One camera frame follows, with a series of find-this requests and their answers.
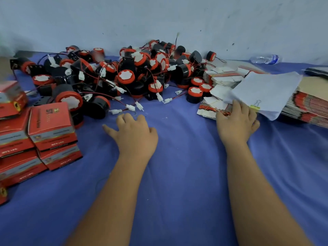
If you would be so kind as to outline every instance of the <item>plastic bottle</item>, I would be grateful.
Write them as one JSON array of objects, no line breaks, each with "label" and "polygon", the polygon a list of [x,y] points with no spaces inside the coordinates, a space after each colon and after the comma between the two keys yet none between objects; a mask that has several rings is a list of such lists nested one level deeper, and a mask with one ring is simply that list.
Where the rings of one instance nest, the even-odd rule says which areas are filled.
[{"label": "plastic bottle", "polygon": [[278,64],[282,61],[281,58],[278,57],[276,54],[266,54],[266,55],[260,55],[260,56],[253,56],[250,58],[250,61],[255,64],[268,64],[268,65],[274,65]]}]

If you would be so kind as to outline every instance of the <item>blue fabric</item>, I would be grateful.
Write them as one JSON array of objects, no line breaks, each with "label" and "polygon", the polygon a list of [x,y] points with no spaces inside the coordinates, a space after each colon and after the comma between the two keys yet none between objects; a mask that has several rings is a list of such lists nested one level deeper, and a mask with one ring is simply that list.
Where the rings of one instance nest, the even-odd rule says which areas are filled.
[{"label": "blue fabric", "polygon": [[[36,54],[37,60],[44,54]],[[272,73],[307,64],[262,66]],[[31,78],[17,74],[25,90]],[[169,87],[164,98],[174,97]],[[124,96],[124,103],[132,100]],[[111,102],[112,108],[123,108]],[[139,188],[130,245],[237,245],[228,197],[226,153],[215,121],[196,114],[185,96],[168,104],[143,99],[159,142]],[[101,128],[117,128],[117,115],[85,117],[77,130],[84,158],[9,189],[0,207],[1,245],[61,245],[89,209],[118,158]],[[328,129],[289,125],[260,116],[250,149],[268,181],[316,245],[328,245]]]}]

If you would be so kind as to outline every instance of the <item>hand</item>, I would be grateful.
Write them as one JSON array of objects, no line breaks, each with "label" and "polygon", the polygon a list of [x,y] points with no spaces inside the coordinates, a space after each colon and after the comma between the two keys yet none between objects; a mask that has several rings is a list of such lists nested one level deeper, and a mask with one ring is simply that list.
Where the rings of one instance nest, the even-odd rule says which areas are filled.
[{"label": "hand", "polygon": [[216,126],[219,136],[225,146],[246,143],[249,137],[260,127],[256,120],[257,114],[244,103],[233,101],[229,117],[221,112],[216,113]]},{"label": "hand", "polygon": [[120,157],[129,157],[133,161],[146,161],[155,152],[158,135],[155,128],[149,128],[143,115],[135,121],[129,114],[119,115],[116,119],[118,131],[103,125],[104,131],[117,143]]}]

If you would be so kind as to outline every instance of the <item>forearm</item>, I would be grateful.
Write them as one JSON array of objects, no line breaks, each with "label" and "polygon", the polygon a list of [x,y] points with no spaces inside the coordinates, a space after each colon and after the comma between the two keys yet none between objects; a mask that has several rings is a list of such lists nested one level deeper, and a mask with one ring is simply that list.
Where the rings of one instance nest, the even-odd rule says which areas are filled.
[{"label": "forearm", "polygon": [[226,145],[229,197],[240,246],[311,245],[246,143]]},{"label": "forearm", "polygon": [[147,162],[120,156],[103,190],[67,245],[128,246],[138,188]]}]

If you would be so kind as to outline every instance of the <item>red box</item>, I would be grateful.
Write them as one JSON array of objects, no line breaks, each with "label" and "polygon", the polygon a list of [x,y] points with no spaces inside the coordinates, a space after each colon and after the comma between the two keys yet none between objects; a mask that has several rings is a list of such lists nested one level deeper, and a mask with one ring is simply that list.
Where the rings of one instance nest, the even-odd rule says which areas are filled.
[{"label": "red box", "polygon": [[35,147],[26,132],[30,110],[26,108],[20,116],[0,121],[0,158]]},{"label": "red box", "polygon": [[0,119],[18,115],[27,102],[28,98],[17,81],[0,82]]},{"label": "red box", "polygon": [[7,190],[4,185],[0,182],[0,205],[6,203],[8,200]]},{"label": "red box", "polygon": [[67,145],[45,152],[39,152],[39,156],[41,161],[50,170],[63,167],[83,157],[77,144]]},{"label": "red box", "polygon": [[39,151],[77,142],[74,123],[66,102],[32,107],[29,136]]},{"label": "red box", "polygon": [[46,169],[35,150],[15,154],[0,159],[0,181],[5,187],[12,186]]}]

